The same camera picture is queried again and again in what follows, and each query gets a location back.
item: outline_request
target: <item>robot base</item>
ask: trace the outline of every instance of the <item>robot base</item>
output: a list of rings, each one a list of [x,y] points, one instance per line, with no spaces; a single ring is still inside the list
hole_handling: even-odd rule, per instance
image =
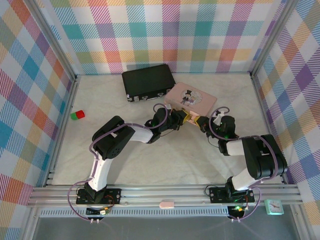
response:
[[[93,198],[88,194],[88,192],[84,188],[80,188],[77,191],[77,198],[76,198],[76,204],[77,205],[109,205],[110,204],[110,197],[111,196],[114,200],[114,204],[118,205],[120,204],[121,199],[121,189],[120,188],[106,188],[104,190],[104,194],[98,202],[95,202]]]
[[[254,203],[255,196],[252,190],[248,190],[247,194],[241,196],[229,197],[228,192],[224,187],[210,187],[209,188],[210,202],[212,204],[225,204],[225,203]]]

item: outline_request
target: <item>green block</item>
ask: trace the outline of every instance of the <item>green block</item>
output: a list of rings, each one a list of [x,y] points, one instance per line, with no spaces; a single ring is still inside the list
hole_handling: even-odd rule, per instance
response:
[[[76,115],[75,112],[73,112],[73,113],[70,114],[70,118],[71,118],[72,120],[78,120],[77,115]]]

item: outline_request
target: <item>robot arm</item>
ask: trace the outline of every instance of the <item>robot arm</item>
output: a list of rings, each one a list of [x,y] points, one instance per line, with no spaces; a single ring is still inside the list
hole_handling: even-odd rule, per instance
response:
[[[164,107],[159,108],[154,114],[153,119],[145,123],[146,127],[156,126],[165,119],[166,111]],[[84,185],[85,191],[95,203],[99,203],[104,197],[107,187],[107,176],[111,163],[114,158],[123,150],[129,141],[140,141],[151,144],[160,138],[162,132],[166,130],[179,130],[186,121],[189,114],[184,110],[172,109],[168,112],[166,121],[159,127],[153,129],[141,128],[137,126],[124,126],[123,128],[107,135],[93,145],[94,151],[98,154],[98,160],[93,164],[91,176],[92,179]],[[215,137],[209,128],[209,118],[198,116],[194,119],[194,124],[206,134],[207,137]],[[113,117],[102,128],[100,128],[92,137],[92,141],[103,134],[124,124],[124,120],[119,116]],[[211,125],[214,132],[226,139],[234,139],[235,119],[231,116],[224,116],[223,112],[217,112]],[[272,135],[262,136],[272,147],[278,162],[277,175],[287,170],[287,162],[282,155],[274,137]],[[236,176],[232,176],[225,184],[225,191],[229,198],[235,198],[248,194],[249,187],[261,180],[270,177],[275,171],[275,165],[269,149],[261,140],[254,137],[243,138],[240,140],[219,140],[219,150],[225,156],[244,155],[247,168]]]

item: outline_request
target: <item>black suitcase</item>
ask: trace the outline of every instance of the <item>black suitcase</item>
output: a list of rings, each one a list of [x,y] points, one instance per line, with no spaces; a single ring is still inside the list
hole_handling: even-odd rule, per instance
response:
[[[129,102],[161,98],[176,84],[167,64],[125,71],[122,79]]]

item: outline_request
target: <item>small alarm clock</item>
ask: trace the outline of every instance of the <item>small alarm clock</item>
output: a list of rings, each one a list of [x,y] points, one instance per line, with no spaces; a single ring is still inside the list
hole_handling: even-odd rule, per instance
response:
[[[266,199],[264,204],[268,215],[282,215],[285,213],[280,200]]]

